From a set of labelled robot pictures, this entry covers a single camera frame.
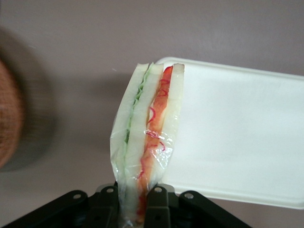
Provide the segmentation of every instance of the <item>screw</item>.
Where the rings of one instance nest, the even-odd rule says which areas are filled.
[[[80,194],[76,194],[76,195],[74,195],[74,196],[73,196],[73,199],[75,199],[75,200],[76,200],[76,199],[79,199],[80,197],[81,197],[81,195],[80,195]]]
[[[112,188],[108,188],[108,189],[106,190],[106,192],[107,192],[107,193],[114,192],[114,189],[112,189]]]
[[[156,187],[156,188],[154,189],[154,191],[157,192],[157,193],[160,193],[160,192],[162,192],[162,188]]]
[[[191,193],[186,193],[184,196],[189,200],[194,198],[194,196]]]

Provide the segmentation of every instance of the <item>blurry orange object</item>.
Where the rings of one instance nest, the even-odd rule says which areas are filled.
[[[0,60],[0,168],[18,147],[24,107],[18,85]]]

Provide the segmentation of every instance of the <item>black plastic mount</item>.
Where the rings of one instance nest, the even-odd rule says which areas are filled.
[[[118,228],[118,213],[115,184],[103,187],[89,198],[83,191],[71,191],[3,228]],[[147,196],[144,228],[248,227],[195,191],[177,196],[157,185]]]

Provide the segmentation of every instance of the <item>plastic wrap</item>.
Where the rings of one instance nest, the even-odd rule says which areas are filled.
[[[177,135],[184,65],[138,65],[119,106],[110,139],[118,183],[120,227],[143,223],[146,195],[168,166]]]

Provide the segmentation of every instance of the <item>white tray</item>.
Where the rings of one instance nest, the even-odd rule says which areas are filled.
[[[178,139],[163,182],[176,192],[304,209],[304,77],[185,64]]]

